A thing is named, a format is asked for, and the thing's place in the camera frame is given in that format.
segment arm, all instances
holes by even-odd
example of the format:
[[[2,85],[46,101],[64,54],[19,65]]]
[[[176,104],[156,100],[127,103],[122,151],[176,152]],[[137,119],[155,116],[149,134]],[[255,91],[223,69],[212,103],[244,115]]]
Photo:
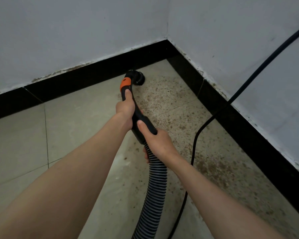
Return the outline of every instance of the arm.
[[[88,141],[38,177],[0,216],[0,238],[77,238],[132,128],[129,90],[114,115]]]
[[[215,239],[283,239],[272,227],[182,158],[166,131],[157,129],[158,134],[153,135],[141,121],[138,121],[138,127],[153,154],[179,177]]]

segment black baseboard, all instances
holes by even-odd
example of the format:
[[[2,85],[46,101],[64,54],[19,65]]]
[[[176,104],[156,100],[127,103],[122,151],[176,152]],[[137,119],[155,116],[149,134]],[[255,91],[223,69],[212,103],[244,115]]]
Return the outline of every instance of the black baseboard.
[[[0,95],[0,118],[178,54],[163,40]]]
[[[212,114],[226,102],[177,49],[164,40],[3,93],[0,118],[164,59]],[[299,212],[299,171],[232,106],[217,120]]]
[[[215,114],[226,103],[223,96],[207,80],[199,86],[203,77],[181,54],[168,61],[211,114]],[[299,213],[299,171],[234,107],[226,108],[216,120]]]

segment black power cord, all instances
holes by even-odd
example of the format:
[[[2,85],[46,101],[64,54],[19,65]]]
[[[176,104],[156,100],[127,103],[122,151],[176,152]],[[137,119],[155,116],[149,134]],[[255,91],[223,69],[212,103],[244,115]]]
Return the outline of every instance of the black power cord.
[[[227,103],[220,108],[211,118],[209,118],[198,130],[198,132],[195,135],[194,143],[193,143],[193,152],[192,152],[192,160],[191,160],[191,165],[194,165],[194,160],[195,160],[195,148],[196,148],[196,143],[199,134],[201,131],[207,127],[208,124],[210,124],[216,116],[222,112],[225,108],[227,108],[236,98],[250,85],[250,83],[262,72],[285,48],[287,48],[290,44],[292,44],[297,38],[299,38],[299,30],[295,32],[289,39],[287,39],[282,45],[280,45],[260,66],[256,71],[246,80],[246,82],[236,91],[236,93],[227,101]],[[180,217],[182,216],[186,200],[187,200],[187,192],[185,193],[184,201],[182,204],[182,207],[180,209],[179,215],[176,219],[176,222],[174,224],[173,229],[171,230],[171,233],[168,236],[168,239],[171,239],[174,235],[174,232],[177,228],[177,225],[179,223]]]

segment hose handle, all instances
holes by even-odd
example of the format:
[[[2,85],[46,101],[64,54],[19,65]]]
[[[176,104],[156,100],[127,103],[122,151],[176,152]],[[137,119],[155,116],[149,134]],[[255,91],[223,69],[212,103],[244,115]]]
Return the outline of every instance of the hose handle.
[[[132,93],[132,98],[135,104],[135,111],[134,114],[132,116],[132,121],[133,121],[133,126],[132,126],[132,132],[134,133],[134,135],[136,136],[137,140],[141,143],[144,144],[144,142],[146,141],[143,134],[141,133],[141,131],[139,130],[138,126],[137,126],[137,121],[138,120],[142,120],[147,128],[149,129],[149,131],[156,135],[157,134],[157,129],[155,128],[155,126],[151,123],[151,121],[149,120],[149,118],[147,116],[144,116],[142,114],[142,112],[140,111],[138,105],[136,104],[136,101],[134,99],[134,95],[133,95],[133,90],[132,90],[132,84],[136,83],[135,82],[135,78],[136,78],[136,73],[133,72],[129,72],[125,75],[124,79],[121,82],[120,85],[120,91],[121,91],[121,95],[122,95],[122,100],[124,101],[125,98],[125,91],[127,89],[129,89]]]

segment right hand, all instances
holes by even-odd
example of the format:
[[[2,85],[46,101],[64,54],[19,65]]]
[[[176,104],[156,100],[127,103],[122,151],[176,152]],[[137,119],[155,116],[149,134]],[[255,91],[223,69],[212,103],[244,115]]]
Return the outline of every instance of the right hand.
[[[176,148],[173,145],[171,137],[165,130],[157,128],[157,135],[152,134],[147,128],[146,124],[138,120],[137,126],[140,132],[146,139],[146,142],[151,149],[152,153],[162,161],[168,168],[171,168],[172,162],[176,157],[180,157]],[[145,159],[148,160],[147,152],[145,148]]]

